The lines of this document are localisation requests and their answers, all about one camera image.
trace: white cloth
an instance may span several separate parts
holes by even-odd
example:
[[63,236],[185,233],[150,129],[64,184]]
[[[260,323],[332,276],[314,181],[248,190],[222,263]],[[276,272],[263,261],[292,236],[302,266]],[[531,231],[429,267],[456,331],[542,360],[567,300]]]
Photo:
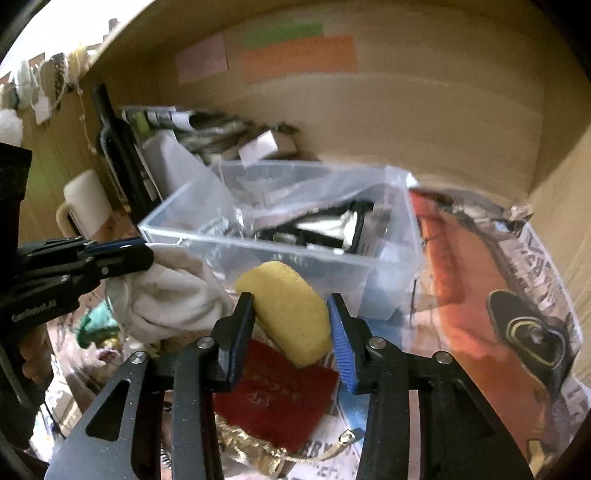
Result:
[[233,303],[210,268],[176,245],[151,244],[154,264],[144,272],[110,278],[106,295],[125,333],[154,343],[210,330]]

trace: clear plastic bin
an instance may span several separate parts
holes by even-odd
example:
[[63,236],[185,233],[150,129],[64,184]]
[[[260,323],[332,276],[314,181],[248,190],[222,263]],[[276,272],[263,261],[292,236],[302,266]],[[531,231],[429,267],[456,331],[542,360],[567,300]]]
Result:
[[[139,228],[148,242],[182,242],[207,261],[228,290],[245,271],[279,260],[322,297],[341,293],[351,314],[387,320],[397,307],[408,310],[413,278],[423,264],[408,176],[390,166],[265,161],[245,168],[239,161],[224,162],[180,188]],[[219,216],[272,217],[349,199],[372,200],[391,210],[373,257],[199,233]]]

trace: yellow sponge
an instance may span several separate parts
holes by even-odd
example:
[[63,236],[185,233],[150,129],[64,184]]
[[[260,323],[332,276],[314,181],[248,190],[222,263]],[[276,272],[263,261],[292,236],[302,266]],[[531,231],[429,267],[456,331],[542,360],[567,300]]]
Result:
[[236,291],[254,295],[259,324],[298,367],[313,364],[332,349],[326,303],[291,267],[263,263],[238,278]]

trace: red napkin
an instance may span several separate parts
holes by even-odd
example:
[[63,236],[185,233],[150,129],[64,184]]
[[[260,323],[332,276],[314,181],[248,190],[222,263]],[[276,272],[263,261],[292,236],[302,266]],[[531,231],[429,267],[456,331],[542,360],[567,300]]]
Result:
[[215,410],[230,425],[295,452],[331,404],[338,378],[318,365],[296,368],[271,347],[251,340],[242,379],[233,392],[215,395]]

